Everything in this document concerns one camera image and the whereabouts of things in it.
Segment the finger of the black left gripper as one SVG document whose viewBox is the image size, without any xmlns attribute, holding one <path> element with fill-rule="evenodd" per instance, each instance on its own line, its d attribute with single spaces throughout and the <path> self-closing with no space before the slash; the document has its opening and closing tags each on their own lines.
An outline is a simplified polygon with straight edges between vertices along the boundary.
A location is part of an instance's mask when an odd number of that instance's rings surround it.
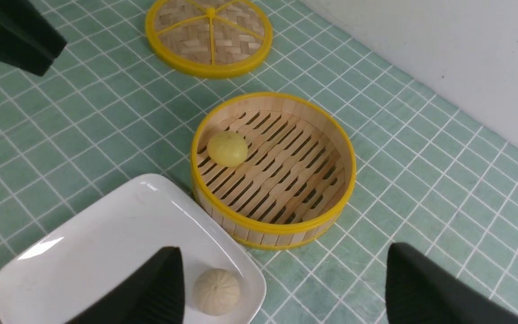
<svg viewBox="0 0 518 324">
<path fill-rule="evenodd" d="M 0 0 L 0 62 L 41 77 L 67 44 L 28 0 Z"/>
</svg>

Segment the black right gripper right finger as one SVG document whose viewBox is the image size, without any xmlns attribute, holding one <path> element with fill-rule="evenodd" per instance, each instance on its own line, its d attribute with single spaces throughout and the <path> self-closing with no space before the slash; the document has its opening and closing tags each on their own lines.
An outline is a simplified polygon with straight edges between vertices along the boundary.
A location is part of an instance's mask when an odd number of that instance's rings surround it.
<svg viewBox="0 0 518 324">
<path fill-rule="evenodd" d="M 385 302 L 391 324 L 518 324 L 518 315 L 403 242 L 388 249 Z"/>
</svg>

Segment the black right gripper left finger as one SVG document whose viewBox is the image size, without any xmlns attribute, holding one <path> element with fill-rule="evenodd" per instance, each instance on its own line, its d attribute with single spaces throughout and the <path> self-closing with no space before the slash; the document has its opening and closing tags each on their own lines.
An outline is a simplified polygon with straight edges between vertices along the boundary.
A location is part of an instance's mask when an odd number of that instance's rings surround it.
<svg viewBox="0 0 518 324">
<path fill-rule="evenodd" d="M 69 323 L 181 324 L 184 317 L 183 258 L 167 246 Z"/>
</svg>

